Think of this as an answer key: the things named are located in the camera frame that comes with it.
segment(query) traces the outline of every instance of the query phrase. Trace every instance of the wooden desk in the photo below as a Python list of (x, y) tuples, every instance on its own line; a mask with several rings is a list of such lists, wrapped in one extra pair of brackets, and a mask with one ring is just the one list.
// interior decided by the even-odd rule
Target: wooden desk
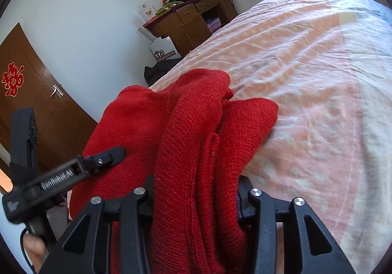
[(205, 20), (218, 17), (223, 27), (237, 15), (231, 0), (195, 0), (175, 7), (146, 28), (156, 37), (170, 36), (185, 57), (211, 36)]

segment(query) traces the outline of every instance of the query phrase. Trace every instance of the red door decoration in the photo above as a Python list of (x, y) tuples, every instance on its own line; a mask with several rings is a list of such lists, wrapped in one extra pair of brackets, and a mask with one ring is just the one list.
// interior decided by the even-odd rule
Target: red door decoration
[(15, 63), (12, 62), (8, 64), (8, 71), (3, 73), (3, 80), (1, 81), (4, 84), (4, 88), (7, 90), (5, 95), (15, 97), (18, 93), (18, 89), (23, 85), (23, 75), (22, 71), (24, 70), (24, 66), (18, 67), (15, 66)]

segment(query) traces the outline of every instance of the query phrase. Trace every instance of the red sweater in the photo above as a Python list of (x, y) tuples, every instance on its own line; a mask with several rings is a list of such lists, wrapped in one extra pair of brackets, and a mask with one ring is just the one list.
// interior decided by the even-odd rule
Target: red sweater
[[(154, 174), (150, 263), (160, 273), (240, 273), (238, 177), (277, 120), (267, 99), (230, 101), (223, 71), (195, 69), (168, 88), (125, 88), (105, 110), (84, 156), (120, 145), (124, 161), (74, 187), (72, 217), (93, 196), (122, 197)], [(118, 273), (118, 231), (112, 273)]]

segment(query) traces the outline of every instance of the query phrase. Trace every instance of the silver door handle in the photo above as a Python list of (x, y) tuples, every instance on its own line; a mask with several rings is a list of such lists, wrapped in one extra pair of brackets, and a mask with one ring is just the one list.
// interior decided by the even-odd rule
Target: silver door handle
[(54, 94), (57, 94), (60, 98), (62, 97), (62, 96), (64, 96), (64, 94), (63, 94), (63, 92), (56, 86), (56, 85), (53, 85), (53, 92), (52, 92), (52, 94), (50, 95), (50, 98), (52, 98), (52, 96), (54, 95)]

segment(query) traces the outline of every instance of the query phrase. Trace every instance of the mattress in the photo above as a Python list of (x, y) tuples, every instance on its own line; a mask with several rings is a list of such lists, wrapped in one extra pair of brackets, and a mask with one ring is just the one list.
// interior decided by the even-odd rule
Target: mattress
[[(273, 197), (303, 197), (369, 274), (392, 241), (391, 43), (392, 11), (372, 0), (264, 0), (151, 89), (220, 69), (234, 100), (275, 101), (278, 122), (243, 174)], [(281, 238), (277, 273), (282, 251)]]

